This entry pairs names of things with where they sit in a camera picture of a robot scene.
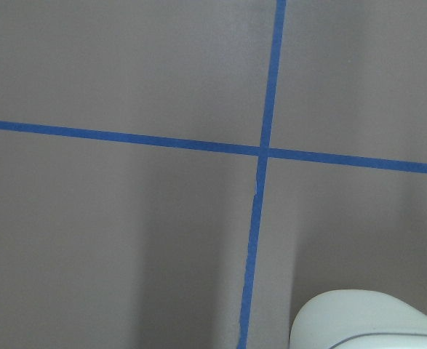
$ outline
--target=blue tape line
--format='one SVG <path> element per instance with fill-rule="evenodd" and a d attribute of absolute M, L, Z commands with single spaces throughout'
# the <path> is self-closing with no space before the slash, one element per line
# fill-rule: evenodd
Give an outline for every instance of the blue tape line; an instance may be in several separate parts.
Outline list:
<path fill-rule="evenodd" d="M 288 149 L 268 150 L 268 156 L 277 159 L 322 162 L 355 167 L 371 167 L 373 169 L 391 169 L 394 171 L 417 172 L 427 174 L 427 164 L 411 161 L 365 158 L 361 156 L 313 153 L 310 151 L 292 151 Z"/>
<path fill-rule="evenodd" d="M 239 155 L 259 156 L 260 148 L 253 145 L 237 145 L 228 143 L 205 142 L 201 140 L 181 140 L 177 138 L 133 135 L 91 129 L 73 129 L 69 127 L 24 124 L 20 122 L 0 121 L 0 129 L 17 132 L 30 132 L 41 135 L 58 135 L 65 137 L 88 138 L 113 142 L 155 145 L 168 148 L 183 148 L 196 151 L 212 151 L 216 153 L 232 153 Z M 315 153 L 310 151 L 294 151 L 290 149 L 269 148 L 268 157 L 298 161 L 320 162 L 324 164 L 339 164 L 353 167 L 370 167 L 373 169 L 388 169 L 393 171 L 416 172 L 427 174 L 427 164 L 422 162 L 400 161 L 367 158 L 361 156 L 338 155 L 330 153 Z"/>
<path fill-rule="evenodd" d="M 270 63 L 268 67 L 268 82 L 266 84 L 265 105 L 263 108 L 262 133 L 260 136 L 260 153 L 257 160 L 256 191 L 252 203 L 249 243 L 247 245 L 244 286 L 242 289 L 241 313 L 239 316 L 240 330 L 237 349 L 247 348 L 247 336 L 249 332 L 255 265 L 257 262 L 258 236 L 260 232 L 260 221 L 262 216 L 263 193 L 265 191 L 268 149 L 270 146 L 271 125 L 273 123 L 274 101 L 276 96 L 276 85 L 278 81 L 279 56 L 281 53 L 285 9 L 286 0 L 276 0 L 273 41 L 271 43 Z"/>
<path fill-rule="evenodd" d="M 181 140 L 177 138 L 133 135 L 130 133 L 96 131 L 92 129 L 74 129 L 70 127 L 24 124 L 20 122 L 0 121 L 0 129 L 17 132 L 39 133 L 41 135 L 57 135 L 65 137 L 88 138 L 92 140 L 108 140 L 113 142 L 156 145 L 159 147 L 191 149 L 195 151 L 212 151 L 216 153 L 232 153 L 258 156 L 259 147 L 228 143 L 205 142 L 201 140 Z"/>

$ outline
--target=vertical tape strip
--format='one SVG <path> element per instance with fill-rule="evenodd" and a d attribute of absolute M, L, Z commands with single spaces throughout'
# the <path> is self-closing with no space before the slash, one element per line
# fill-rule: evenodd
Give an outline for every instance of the vertical tape strip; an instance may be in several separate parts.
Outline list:
<path fill-rule="evenodd" d="M 271 125 L 273 123 L 274 100 L 276 96 L 276 84 L 278 81 L 279 56 L 281 53 L 285 9 L 286 0 L 276 0 L 273 41 L 271 44 L 268 82 L 266 85 L 265 106 L 263 109 L 262 133 L 260 137 L 260 152 L 257 161 L 256 189 L 250 218 L 249 244 L 247 246 L 247 260 L 244 274 L 244 288 L 242 290 L 241 314 L 239 318 L 240 332 L 237 349 L 246 349 L 247 347 L 250 308 L 252 304 L 252 291 L 254 286 L 255 264 L 258 249 L 258 235 L 260 232 L 263 193 L 265 191 L 268 149 L 270 148 Z"/>

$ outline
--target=gray painted surface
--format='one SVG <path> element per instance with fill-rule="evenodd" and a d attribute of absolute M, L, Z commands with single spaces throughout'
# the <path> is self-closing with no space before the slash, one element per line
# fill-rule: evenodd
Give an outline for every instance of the gray painted surface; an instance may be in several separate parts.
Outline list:
<path fill-rule="evenodd" d="M 0 120 L 257 145 L 274 3 L 0 1 Z M 427 162 L 427 1 L 290 1 L 272 146 Z M 256 158 L 0 131 L 0 348 L 235 348 Z M 427 314 L 427 175 L 272 159 L 249 347 L 319 292 Z"/>

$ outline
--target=blue painter's tape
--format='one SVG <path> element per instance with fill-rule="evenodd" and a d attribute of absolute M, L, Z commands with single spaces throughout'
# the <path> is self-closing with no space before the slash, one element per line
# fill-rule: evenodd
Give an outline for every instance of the blue painter's tape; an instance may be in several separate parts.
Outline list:
<path fill-rule="evenodd" d="M 268 156 L 277 159 L 301 160 L 355 167 L 371 167 L 373 169 L 390 169 L 394 171 L 427 173 L 427 164 L 411 161 L 365 158 L 361 156 L 313 153 L 310 151 L 292 151 L 288 149 L 274 148 L 268 150 Z"/>
<path fill-rule="evenodd" d="M 17 132 L 38 133 L 41 135 L 57 135 L 65 137 L 107 140 L 112 142 L 156 145 L 159 147 L 191 149 L 195 151 L 212 151 L 258 156 L 259 147 L 228 143 L 205 142 L 201 140 L 181 140 L 178 138 L 133 135 L 130 133 L 96 131 L 92 129 L 73 129 L 70 127 L 24 124 L 20 122 L 0 121 L 0 129 Z"/>
<path fill-rule="evenodd" d="M 268 82 L 266 85 L 265 105 L 263 109 L 262 133 L 260 136 L 260 153 L 257 160 L 256 189 L 254 200 L 252 202 L 252 214 L 250 218 L 249 243 L 247 245 L 244 287 L 242 289 L 241 313 L 239 315 L 240 330 L 237 349 L 247 348 L 255 265 L 257 262 L 258 236 L 262 216 L 263 194 L 265 191 L 268 148 L 270 146 L 271 125 L 273 123 L 274 101 L 278 81 L 279 56 L 281 53 L 285 9 L 286 0 L 277 0 L 274 17 L 273 41 L 271 43 L 270 63 L 268 67 Z"/>

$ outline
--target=white object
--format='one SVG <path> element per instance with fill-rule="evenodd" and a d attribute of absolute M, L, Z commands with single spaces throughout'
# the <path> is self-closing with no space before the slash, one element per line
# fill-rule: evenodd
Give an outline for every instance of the white object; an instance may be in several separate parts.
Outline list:
<path fill-rule="evenodd" d="M 290 349 L 427 349 L 427 316 L 381 292 L 330 291 L 302 307 Z"/>

